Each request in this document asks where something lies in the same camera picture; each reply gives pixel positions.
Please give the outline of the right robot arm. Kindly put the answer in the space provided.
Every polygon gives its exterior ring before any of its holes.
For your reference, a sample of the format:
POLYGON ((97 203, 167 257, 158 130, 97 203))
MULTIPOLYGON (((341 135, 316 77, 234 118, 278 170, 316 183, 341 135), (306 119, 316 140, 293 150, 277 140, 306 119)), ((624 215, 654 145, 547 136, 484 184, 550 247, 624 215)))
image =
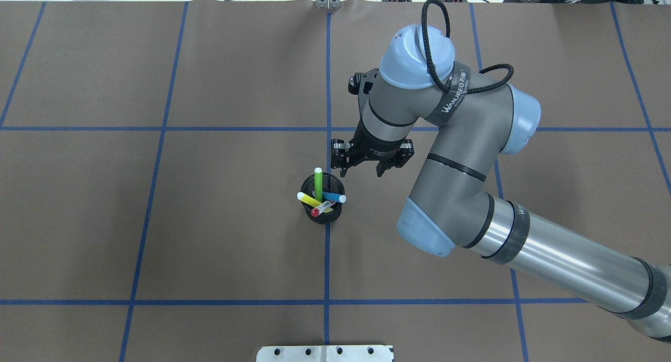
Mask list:
POLYGON ((509 81, 510 64, 472 72, 456 61, 445 3, 426 0, 417 25, 391 39, 378 68, 355 73, 359 123, 348 142, 331 140, 331 168, 375 161, 376 174, 413 155, 419 119, 438 134, 405 200, 396 230, 438 257, 459 246, 569 291, 669 343, 669 266, 600 245, 483 188, 498 155, 520 152, 537 130, 539 101, 509 81))

